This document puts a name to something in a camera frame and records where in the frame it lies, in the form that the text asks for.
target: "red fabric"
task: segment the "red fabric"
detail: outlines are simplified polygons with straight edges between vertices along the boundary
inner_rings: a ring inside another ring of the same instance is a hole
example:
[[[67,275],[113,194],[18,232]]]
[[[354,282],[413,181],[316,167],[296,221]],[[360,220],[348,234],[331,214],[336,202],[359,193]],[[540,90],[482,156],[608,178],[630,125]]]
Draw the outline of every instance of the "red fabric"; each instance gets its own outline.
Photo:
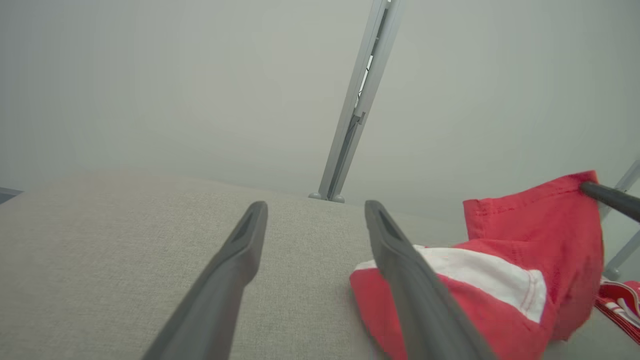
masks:
[[[627,281],[623,284],[628,286],[628,288],[621,286],[617,282],[607,281],[601,284],[600,291],[596,297],[596,307],[640,345],[640,329],[633,326],[606,306],[606,304],[611,302],[617,304],[618,299],[622,299],[627,303],[627,307],[631,312],[640,317],[640,302],[638,300],[640,299],[640,282]]]
[[[602,230],[595,200],[579,191],[595,172],[560,177],[522,193],[463,203],[469,241],[455,247],[542,272],[539,323],[479,288],[440,275],[500,359],[538,359],[549,340],[568,339],[589,317],[602,273]],[[380,347],[406,359],[388,284],[377,268],[350,277],[360,316]]]

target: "white wall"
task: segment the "white wall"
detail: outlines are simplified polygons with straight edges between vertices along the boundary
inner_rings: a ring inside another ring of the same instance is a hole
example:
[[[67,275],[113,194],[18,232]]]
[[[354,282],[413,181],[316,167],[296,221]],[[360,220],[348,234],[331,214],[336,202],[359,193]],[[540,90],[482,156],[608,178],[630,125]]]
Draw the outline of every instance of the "white wall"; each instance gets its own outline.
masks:
[[[462,224],[465,199],[640,155],[640,2],[410,0],[342,194]]]
[[[370,5],[3,1],[0,186],[130,165],[306,196]],[[635,0],[409,0],[342,194],[462,226],[464,199],[615,184],[640,154],[638,19]],[[636,230],[616,216],[608,258]]]
[[[158,168],[317,191],[370,0],[0,3],[0,186]]]

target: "beige fabric surface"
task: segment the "beige fabric surface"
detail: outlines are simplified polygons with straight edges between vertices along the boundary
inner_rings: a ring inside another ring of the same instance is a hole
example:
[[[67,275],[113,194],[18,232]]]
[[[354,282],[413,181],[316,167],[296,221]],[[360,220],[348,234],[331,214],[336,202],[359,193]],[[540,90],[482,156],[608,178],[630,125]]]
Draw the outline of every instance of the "beige fabric surface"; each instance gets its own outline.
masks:
[[[268,204],[268,228],[231,358],[380,357],[348,283],[372,258],[362,208],[121,170],[0,205],[0,359],[139,359],[256,200]],[[418,244],[466,238],[462,222],[394,218]],[[546,358],[637,359],[638,350],[596,311]]]

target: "red and white cloth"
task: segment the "red and white cloth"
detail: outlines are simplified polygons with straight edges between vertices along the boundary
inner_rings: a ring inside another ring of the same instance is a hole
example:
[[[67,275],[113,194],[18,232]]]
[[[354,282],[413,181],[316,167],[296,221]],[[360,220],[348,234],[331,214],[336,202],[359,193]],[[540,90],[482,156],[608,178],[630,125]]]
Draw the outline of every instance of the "red and white cloth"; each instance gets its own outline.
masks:
[[[539,359],[550,340],[567,340],[591,313],[603,248],[598,205],[579,191],[584,181],[597,181],[595,172],[465,201],[469,241],[416,246],[500,359]],[[349,280],[369,332],[393,359],[406,359],[375,262],[358,265]]]
[[[640,344],[640,282],[602,279],[596,307]]]

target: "white fabric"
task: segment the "white fabric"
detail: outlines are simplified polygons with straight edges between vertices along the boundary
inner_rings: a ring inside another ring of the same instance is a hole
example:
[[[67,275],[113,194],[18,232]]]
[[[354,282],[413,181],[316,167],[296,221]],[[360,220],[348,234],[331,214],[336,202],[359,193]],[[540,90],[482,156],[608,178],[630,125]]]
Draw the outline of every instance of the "white fabric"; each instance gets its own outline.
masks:
[[[466,249],[413,247],[436,273],[475,286],[540,323],[547,285],[539,270],[525,270],[497,256]],[[355,270],[375,267],[371,260]]]

